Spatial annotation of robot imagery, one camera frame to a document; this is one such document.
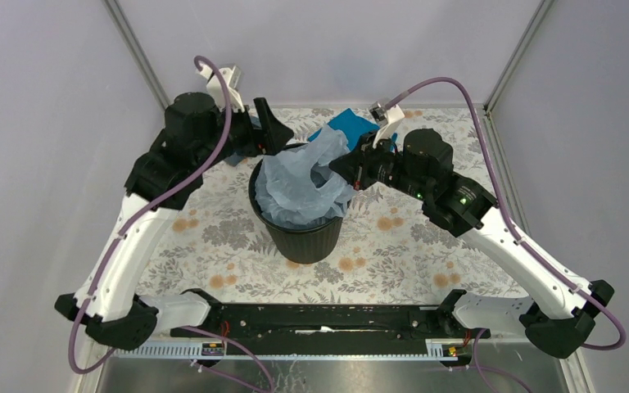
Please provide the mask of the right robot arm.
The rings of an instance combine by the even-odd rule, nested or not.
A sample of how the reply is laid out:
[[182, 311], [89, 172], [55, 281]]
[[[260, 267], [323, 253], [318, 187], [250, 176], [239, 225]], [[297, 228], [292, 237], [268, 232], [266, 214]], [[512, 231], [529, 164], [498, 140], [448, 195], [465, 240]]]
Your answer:
[[537, 349], [565, 359], [582, 348], [595, 319], [613, 296], [603, 280], [589, 281], [560, 264], [503, 218], [496, 198], [454, 170], [452, 146], [432, 129], [408, 133], [400, 151], [375, 133], [330, 168], [355, 190], [375, 183], [413, 197], [432, 224], [497, 263], [525, 292], [522, 298], [452, 291], [438, 307], [437, 326], [448, 337], [485, 330], [526, 337]]

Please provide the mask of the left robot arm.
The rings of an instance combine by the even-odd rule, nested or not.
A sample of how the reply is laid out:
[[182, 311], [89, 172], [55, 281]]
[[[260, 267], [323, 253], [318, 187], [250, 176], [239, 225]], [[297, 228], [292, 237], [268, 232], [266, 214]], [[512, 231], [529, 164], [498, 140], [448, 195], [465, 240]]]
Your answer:
[[135, 350], [158, 332], [185, 326], [204, 337], [217, 333], [222, 317], [198, 290], [140, 296], [145, 264], [206, 170], [231, 156], [272, 156], [292, 137], [263, 97], [230, 111], [205, 93], [177, 96], [165, 109], [156, 141], [133, 165], [93, 272], [78, 291], [57, 298], [57, 312], [82, 324], [96, 343], [119, 350]]

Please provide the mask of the light blue trash bag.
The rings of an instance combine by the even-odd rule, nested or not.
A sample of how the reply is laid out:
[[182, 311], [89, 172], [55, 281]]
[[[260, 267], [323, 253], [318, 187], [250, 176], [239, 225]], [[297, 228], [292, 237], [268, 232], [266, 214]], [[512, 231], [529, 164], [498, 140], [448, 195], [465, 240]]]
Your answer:
[[346, 215], [353, 187], [328, 165], [350, 152], [346, 135], [325, 125], [312, 142], [261, 161], [255, 201], [261, 216], [287, 229], [310, 229]]

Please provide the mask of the black ribbed trash bin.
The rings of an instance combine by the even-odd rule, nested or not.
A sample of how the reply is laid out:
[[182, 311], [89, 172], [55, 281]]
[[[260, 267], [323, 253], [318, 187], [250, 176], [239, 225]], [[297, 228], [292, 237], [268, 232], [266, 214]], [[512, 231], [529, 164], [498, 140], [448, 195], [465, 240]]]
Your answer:
[[[286, 149], [299, 147], [304, 144], [291, 144], [286, 146]], [[261, 161], [251, 174], [248, 196], [252, 209], [256, 213], [257, 218], [266, 226], [267, 232], [274, 240], [277, 250], [287, 259], [298, 264], [314, 264], [325, 259], [333, 252], [337, 244], [344, 217], [329, 220], [325, 224], [310, 229], [287, 229], [267, 222], [261, 216], [261, 209], [255, 201], [255, 181], [260, 167]]]

